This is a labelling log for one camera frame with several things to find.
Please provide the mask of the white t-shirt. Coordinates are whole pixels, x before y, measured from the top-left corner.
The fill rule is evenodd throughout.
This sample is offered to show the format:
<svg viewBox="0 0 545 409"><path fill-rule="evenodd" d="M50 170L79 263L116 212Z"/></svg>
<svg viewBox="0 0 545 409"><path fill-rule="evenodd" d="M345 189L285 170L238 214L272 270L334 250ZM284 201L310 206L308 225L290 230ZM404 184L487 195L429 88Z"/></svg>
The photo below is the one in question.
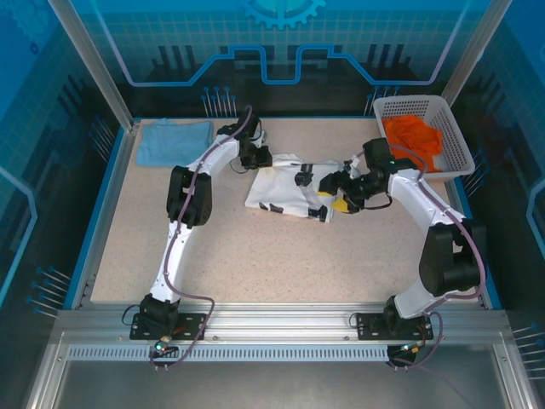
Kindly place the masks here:
<svg viewBox="0 0 545 409"><path fill-rule="evenodd" d="M336 196L318 191L320 182L341 169L335 160L306 162L293 153L276 154L261 168L244 205L286 216L330 222Z"/></svg>

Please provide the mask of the orange t-shirt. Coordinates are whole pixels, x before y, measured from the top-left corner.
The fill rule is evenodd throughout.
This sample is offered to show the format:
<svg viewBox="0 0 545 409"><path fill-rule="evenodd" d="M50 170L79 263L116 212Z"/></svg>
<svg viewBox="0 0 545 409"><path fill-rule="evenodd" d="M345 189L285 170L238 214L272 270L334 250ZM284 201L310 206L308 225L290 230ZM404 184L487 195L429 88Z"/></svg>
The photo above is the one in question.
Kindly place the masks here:
<svg viewBox="0 0 545 409"><path fill-rule="evenodd" d="M427 125L415 115L383 118L382 125L388 144L396 159L410 158L419 170L425 168L423 162L400 147L409 149L427 165L428 173L440 172L434 159L443 151L443 134L440 130Z"/></svg>

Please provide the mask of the light blue folded t-shirt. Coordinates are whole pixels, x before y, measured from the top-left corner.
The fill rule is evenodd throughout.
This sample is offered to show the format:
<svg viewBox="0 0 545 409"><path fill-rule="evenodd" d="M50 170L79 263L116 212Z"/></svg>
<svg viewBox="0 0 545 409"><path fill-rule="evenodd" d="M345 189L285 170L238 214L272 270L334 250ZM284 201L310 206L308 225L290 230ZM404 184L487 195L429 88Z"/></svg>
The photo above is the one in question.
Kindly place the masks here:
<svg viewBox="0 0 545 409"><path fill-rule="evenodd" d="M213 130L210 121L178 124L163 118L146 124L135 162L143 167L186 167L209 148Z"/></svg>

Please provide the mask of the white perforated plastic basket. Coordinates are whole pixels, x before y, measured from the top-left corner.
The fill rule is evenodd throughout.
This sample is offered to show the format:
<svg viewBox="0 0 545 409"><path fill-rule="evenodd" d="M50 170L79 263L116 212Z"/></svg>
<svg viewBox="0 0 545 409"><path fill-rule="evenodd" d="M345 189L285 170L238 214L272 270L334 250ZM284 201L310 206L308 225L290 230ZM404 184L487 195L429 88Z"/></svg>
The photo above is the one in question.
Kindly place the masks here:
<svg viewBox="0 0 545 409"><path fill-rule="evenodd" d="M386 138L383 118L415 115L443 134L443 151L434 159L440 172L428 173L427 165L415 153L400 149L420 159L428 181L449 181L474 172L475 164L456 119L444 98L437 95L397 95L378 98L373 104L381 136Z"/></svg>

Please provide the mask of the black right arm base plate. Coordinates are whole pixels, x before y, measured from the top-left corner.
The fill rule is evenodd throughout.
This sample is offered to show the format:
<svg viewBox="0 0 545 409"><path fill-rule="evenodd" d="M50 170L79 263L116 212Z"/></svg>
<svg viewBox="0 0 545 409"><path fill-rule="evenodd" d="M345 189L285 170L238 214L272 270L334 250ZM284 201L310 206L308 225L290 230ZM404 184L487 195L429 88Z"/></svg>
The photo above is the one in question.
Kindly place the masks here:
<svg viewBox="0 0 545 409"><path fill-rule="evenodd" d="M356 313L359 341L433 340L431 320L423 316L388 323L383 314Z"/></svg>

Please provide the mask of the aluminium side rail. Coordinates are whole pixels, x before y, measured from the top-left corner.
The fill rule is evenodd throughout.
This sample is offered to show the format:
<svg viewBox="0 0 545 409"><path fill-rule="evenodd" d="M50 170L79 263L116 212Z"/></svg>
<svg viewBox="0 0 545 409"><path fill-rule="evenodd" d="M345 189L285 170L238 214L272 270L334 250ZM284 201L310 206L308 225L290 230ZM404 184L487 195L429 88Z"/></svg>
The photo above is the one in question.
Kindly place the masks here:
<svg viewBox="0 0 545 409"><path fill-rule="evenodd" d="M121 302L92 302L90 298L95 288L139 127L140 123L136 122L131 130L121 129L118 132L72 274L71 284L63 304L64 310L113 309L122 304Z"/></svg>

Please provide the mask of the aluminium mounting rail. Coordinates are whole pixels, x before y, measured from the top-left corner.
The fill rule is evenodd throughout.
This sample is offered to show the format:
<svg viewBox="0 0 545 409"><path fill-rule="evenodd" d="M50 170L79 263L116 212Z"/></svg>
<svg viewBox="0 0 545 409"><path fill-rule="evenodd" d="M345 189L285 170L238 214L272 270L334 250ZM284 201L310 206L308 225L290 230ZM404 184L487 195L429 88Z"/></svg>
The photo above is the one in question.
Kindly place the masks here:
<svg viewBox="0 0 545 409"><path fill-rule="evenodd" d="M205 330L207 344L356 343L353 314L380 313L380 302L219 302ZM439 308L433 326L448 345L513 341L507 314L475 302ZM120 305L64 310L51 332L54 342L126 343L132 315Z"/></svg>

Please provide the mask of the aluminium frame post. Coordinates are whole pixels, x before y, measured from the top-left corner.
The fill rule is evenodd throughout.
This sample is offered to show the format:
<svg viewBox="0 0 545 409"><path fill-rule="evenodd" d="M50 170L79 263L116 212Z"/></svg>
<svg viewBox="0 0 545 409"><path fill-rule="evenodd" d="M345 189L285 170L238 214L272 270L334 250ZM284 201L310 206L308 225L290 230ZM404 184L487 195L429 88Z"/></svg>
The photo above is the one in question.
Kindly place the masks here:
<svg viewBox="0 0 545 409"><path fill-rule="evenodd" d="M70 0L47 1L92 79L94 79L106 103L111 108L116 120L124 130L131 131L134 119L72 2Z"/></svg>
<svg viewBox="0 0 545 409"><path fill-rule="evenodd" d="M484 12L441 94L450 107L455 103L456 98L462 92L464 85L471 76L473 69L482 58L486 47L502 22L512 1L490 0L488 8Z"/></svg>

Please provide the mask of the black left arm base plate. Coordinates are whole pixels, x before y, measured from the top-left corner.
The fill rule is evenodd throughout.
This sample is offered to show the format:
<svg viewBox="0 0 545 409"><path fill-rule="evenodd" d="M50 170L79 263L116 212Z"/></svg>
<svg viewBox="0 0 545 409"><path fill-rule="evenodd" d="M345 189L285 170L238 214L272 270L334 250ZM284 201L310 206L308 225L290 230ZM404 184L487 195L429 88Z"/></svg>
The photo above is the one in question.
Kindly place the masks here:
<svg viewBox="0 0 545 409"><path fill-rule="evenodd" d="M178 313L174 323L167 324L138 313L132 319L129 339L158 341L161 337L170 336L176 341L190 341L201 329L205 317L205 314Z"/></svg>

